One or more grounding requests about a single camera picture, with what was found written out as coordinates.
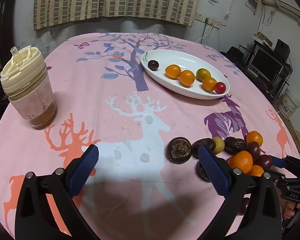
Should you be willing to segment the person's right hand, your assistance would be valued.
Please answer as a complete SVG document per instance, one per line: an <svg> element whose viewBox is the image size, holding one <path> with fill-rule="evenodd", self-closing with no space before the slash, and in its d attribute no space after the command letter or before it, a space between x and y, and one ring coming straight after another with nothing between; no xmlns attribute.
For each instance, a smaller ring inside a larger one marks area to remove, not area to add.
<svg viewBox="0 0 300 240"><path fill-rule="evenodd" d="M286 219L290 219L295 215L295 209L299 209L300 210L300 203L296 203L293 201L287 201L285 208L283 210L283 216Z"/></svg>

